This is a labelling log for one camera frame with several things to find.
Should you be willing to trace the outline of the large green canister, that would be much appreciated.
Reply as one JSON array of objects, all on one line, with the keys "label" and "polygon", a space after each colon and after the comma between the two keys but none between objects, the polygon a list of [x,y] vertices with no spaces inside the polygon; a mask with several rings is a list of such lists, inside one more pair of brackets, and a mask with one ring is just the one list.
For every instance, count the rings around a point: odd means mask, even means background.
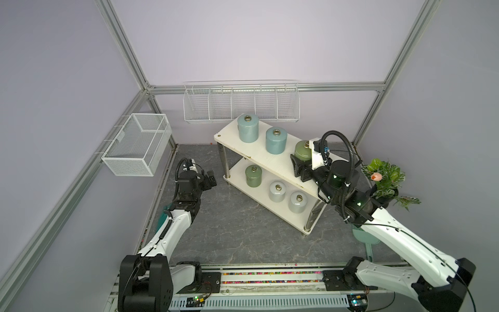
[{"label": "large green canister", "polygon": [[312,150],[307,140],[301,140],[295,145],[294,156],[300,161],[310,161],[312,158],[311,152]]}]

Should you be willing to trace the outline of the light blue canister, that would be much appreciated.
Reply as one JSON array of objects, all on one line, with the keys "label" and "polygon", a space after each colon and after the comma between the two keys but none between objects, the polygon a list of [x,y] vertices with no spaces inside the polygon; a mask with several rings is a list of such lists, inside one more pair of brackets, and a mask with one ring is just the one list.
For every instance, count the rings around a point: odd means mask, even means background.
[{"label": "light blue canister", "polygon": [[259,117],[254,114],[242,114],[237,119],[239,139],[253,143],[259,137]]},{"label": "light blue canister", "polygon": [[280,127],[271,127],[266,131],[266,151],[272,155],[284,152],[287,144],[287,131]]}]

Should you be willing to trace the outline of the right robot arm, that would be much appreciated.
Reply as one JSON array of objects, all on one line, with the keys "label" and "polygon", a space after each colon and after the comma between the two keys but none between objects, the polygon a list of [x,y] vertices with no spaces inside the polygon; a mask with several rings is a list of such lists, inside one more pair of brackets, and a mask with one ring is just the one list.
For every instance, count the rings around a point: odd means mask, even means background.
[{"label": "right robot arm", "polygon": [[350,288],[377,287],[418,301],[426,311],[459,311],[476,271],[466,258],[454,259],[438,251],[401,225],[382,203],[355,188],[358,173],[348,161],[328,161],[313,168],[313,162],[291,155],[294,175],[312,180],[318,197],[334,206],[347,224],[367,232],[395,251],[409,269],[378,265],[352,257],[343,268],[340,280]]}]

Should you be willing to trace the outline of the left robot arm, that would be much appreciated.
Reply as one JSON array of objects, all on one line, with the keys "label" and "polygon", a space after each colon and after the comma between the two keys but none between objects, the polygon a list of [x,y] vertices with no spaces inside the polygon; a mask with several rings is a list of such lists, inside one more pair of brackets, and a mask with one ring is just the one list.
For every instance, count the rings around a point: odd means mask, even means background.
[{"label": "left robot arm", "polygon": [[164,211],[164,222],[149,243],[121,262],[118,311],[169,311],[179,291],[199,291],[203,287],[198,262],[185,261],[172,267],[170,260],[199,213],[203,192],[217,182],[213,171],[206,172],[188,158],[179,161],[174,177],[174,199]]}]

